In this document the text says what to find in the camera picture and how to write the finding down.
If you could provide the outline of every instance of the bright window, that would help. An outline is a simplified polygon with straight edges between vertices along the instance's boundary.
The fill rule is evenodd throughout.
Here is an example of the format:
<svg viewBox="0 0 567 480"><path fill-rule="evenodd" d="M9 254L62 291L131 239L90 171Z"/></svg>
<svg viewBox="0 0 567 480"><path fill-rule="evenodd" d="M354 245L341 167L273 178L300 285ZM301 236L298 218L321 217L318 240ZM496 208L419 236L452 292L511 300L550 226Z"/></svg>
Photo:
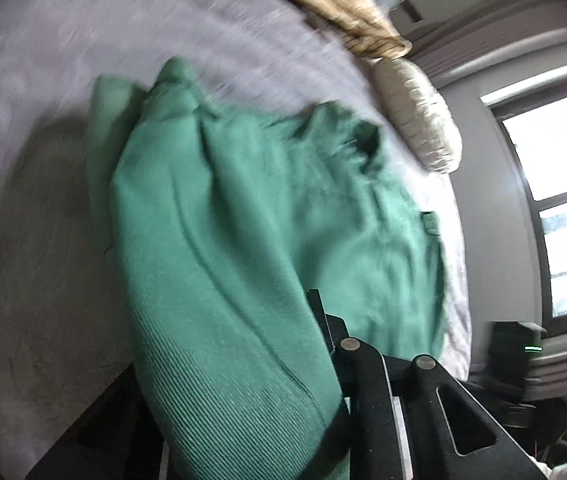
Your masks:
<svg viewBox="0 0 567 480"><path fill-rule="evenodd" d="M544 325L567 317L566 92L554 88L493 109L527 188L548 306Z"/></svg>

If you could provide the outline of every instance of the green cloth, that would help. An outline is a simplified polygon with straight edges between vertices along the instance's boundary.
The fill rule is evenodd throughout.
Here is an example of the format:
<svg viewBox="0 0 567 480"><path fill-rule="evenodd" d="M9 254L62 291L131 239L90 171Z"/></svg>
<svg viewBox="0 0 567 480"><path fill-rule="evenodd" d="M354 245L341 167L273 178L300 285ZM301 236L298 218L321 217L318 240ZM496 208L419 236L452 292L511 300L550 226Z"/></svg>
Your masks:
<svg viewBox="0 0 567 480"><path fill-rule="evenodd" d="M385 168L377 126L339 104L281 117L212 104L194 81L180 59L149 92L97 81L97 239L123 276L136 373L177 470L297 478L342 402L305 292L385 354L439 356L436 216ZM342 458L326 456L326 471Z"/></svg>

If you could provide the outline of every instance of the beige pillow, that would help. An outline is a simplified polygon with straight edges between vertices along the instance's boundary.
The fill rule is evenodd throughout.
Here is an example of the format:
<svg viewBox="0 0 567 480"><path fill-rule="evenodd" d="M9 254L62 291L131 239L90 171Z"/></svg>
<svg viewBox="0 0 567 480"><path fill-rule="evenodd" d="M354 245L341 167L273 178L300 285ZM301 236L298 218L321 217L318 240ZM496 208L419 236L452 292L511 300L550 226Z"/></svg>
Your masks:
<svg viewBox="0 0 567 480"><path fill-rule="evenodd" d="M461 162L461 134L441 94L406 59L382 59L372 67L386 117L428 171L452 173Z"/></svg>

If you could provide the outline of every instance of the metal screw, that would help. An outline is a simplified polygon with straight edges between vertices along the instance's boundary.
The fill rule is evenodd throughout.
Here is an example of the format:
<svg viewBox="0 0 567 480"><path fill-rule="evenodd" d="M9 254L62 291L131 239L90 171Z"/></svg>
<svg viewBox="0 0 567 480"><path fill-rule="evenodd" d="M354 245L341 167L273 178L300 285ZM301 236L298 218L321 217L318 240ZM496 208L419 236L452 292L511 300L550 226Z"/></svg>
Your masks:
<svg viewBox="0 0 567 480"><path fill-rule="evenodd" d="M430 355L422 355L417 358L417 366L422 370L432 370L437 365Z"/></svg>
<svg viewBox="0 0 567 480"><path fill-rule="evenodd" d="M341 340L340 345L344 350L358 350L361 343L359 343L359 341L354 337L346 337Z"/></svg>

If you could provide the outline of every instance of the bed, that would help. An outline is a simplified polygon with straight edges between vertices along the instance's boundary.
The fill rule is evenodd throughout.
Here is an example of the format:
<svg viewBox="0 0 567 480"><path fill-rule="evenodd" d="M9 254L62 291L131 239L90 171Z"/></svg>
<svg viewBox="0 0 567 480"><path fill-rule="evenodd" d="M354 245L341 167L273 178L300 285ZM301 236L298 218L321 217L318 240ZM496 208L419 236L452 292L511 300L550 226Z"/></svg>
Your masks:
<svg viewBox="0 0 567 480"><path fill-rule="evenodd" d="M185 57L218 99L293 114L340 100L385 150L445 248L449 372L470 367L463 234L447 176L427 173L339 39L284 0L0 1L0 472L21 480L129 365L121 291L90 239L84 133L94 79L150 85Z"/></svg>

